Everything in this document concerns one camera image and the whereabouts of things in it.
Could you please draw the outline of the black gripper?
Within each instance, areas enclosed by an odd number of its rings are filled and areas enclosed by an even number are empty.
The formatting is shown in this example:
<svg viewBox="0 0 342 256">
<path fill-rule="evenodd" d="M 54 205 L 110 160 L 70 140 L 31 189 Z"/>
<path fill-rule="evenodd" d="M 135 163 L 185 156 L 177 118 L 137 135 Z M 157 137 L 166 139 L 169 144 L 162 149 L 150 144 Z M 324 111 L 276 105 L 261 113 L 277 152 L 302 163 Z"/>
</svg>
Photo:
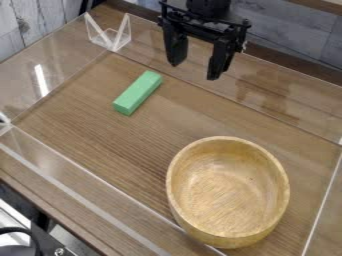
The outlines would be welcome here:
<svg viewBox="0 0 342 256">
<path fill-rule="evenodd" d="M 209 61 L 208 79 L 217 80 L 229 69 L 234 53 L 246 48 L 252 21 L 233 13 L 232 0 L 160 0 L 160 4 L 160 24 L 164 25 L 166 55 L 173 66 L 188 58 L 188 35 L 204 41 L 226 37 L 216 41 Z"/>
</svg>

